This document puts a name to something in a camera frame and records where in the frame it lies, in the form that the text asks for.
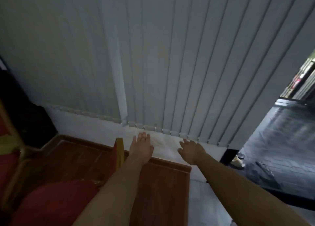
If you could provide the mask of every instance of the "finger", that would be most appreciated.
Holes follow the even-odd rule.
[[[183,154],[183,149],[182,149],[182,148],[178,148],[177,151],[178,151],[178,153],[180,154],[180,156],[182,156],[182,154]]]
[[[154,146],[153,146],[153,145],[151,145],[150,147],[151,147],[151,156],[152,156],[153,151],[154,151]]]
[[[136,144],[136,142],[137,142],[137,137],[136,137],[136,136],[134,136],[134,137],[132,138],[132,143],[131,143],[131,145]]]
[[[150,140],[151,140],[151,136],[150,134],[147,134],[146,141],[150,143]]]
[[[139,142],[139,141],[141,140],[141,137],[142,137],[142,133],[139,133],[139,134],[138,134],[137,142]]]
[[[146,140],[146,133],[145,133],[145,132],[142,133],[142,138],[141,138],[141,140],[142,140],[142,141],[145,141],[145,140]]]
[[[184,142],[180,141],[179,144],[180,144],[180,146],[181,146],[182,148],[185,147],[185,143],[184,143]]]

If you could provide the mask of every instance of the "white marble floor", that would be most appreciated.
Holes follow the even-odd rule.
[[[315,212],[292,208],[309,224],[315,226]],[[189,188],[188,226],[230,226],[231,217],[209,184],[191,180]]]

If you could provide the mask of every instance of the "paved ground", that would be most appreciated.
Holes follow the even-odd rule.
[[[240,152],[260,174],[255,162],[263,161],[280,190],[315,199],[315,112],[308,107],[276,102]]]

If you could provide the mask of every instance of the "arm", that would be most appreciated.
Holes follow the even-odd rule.
[[[179,154],[197,165],[238,226],[309,226],[276,197],[208,155],[200,144],[184,140]]]
[[[142,166],[153,153],[150,135],[134,136],[129,156],[74,222],[81,225],[129,225],[129,218],[138,188]]]

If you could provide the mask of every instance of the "wooden floor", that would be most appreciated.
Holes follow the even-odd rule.
[[[110,151],[110,147],[71,137],[55,140],[44,150],[48,165],[44,182],[106,180]],[[145,164],[130,225],[187,225],[190,170],[156,158]]]

